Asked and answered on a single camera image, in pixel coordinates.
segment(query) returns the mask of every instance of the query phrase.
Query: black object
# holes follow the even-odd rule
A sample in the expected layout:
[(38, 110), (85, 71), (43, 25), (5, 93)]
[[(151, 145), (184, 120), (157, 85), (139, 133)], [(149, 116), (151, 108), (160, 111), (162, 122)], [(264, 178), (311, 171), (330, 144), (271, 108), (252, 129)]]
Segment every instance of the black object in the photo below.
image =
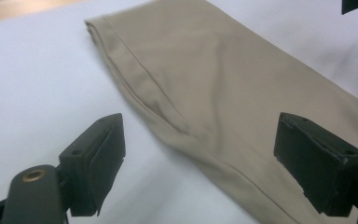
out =
[(300, 116), (281, 113), (274, 155), (319, 213), (358, 208), (358, 148)]
[(358, 8), (358, 0), (342, 0), (342, 15)]
[(60, 165), (41, 165), (16, 175), (0, 223), (67, 223), (101, 211), (125, 156), (121, 114), (99, 119), (60, 155)]

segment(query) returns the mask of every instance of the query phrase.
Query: white tabletop surface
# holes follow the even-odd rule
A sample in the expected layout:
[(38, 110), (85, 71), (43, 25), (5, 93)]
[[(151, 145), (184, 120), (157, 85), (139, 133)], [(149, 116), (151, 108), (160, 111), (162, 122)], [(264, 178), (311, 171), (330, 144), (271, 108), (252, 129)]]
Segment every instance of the white tabletop surface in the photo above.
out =
[[(96, 119), (122, 113), (126, 159), (99, 217), (70, 223), (256, 223), (124, 101), (84, 20), (145, 0), (94, 0), (0, 21), (0, 200), (11, 178), (59, 154)], [(212, 0), (358, 97), (358, 9), (339, 0)]]

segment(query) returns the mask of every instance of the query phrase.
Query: wooden floor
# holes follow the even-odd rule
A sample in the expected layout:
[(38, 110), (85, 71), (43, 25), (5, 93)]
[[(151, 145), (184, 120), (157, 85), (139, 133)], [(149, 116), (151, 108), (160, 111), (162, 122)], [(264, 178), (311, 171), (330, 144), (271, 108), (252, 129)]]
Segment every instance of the wooden floor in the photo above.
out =
[(0, 0), (0, 20), (61, 7), (82, 0)]

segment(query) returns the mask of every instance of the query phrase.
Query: khaki fabric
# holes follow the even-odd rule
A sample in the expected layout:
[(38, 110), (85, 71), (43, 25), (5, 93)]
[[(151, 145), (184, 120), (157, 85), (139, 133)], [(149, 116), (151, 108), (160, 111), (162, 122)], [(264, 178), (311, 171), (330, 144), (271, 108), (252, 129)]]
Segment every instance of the khaki fabric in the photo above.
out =
[(355, 223), (355, 209), (319, 215), (273, 148), (281, 112), (358, 147), (357, 98), (204, 1), (152, 2), (87, 25), (150, 130), (260, 223)]

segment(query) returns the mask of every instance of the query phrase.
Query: beige cloth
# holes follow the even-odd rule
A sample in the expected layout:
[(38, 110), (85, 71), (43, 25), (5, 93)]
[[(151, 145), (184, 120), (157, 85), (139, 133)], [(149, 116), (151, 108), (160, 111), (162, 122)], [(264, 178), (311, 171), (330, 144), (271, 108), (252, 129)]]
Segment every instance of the beige cloth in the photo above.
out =
[(153, 2), (87, 25), (151, 131), (258, 221), (355, 223), (355, 209), (319, 215), (273, 148), (281, 112), (358, 147), (358, 99), (204, 1)]

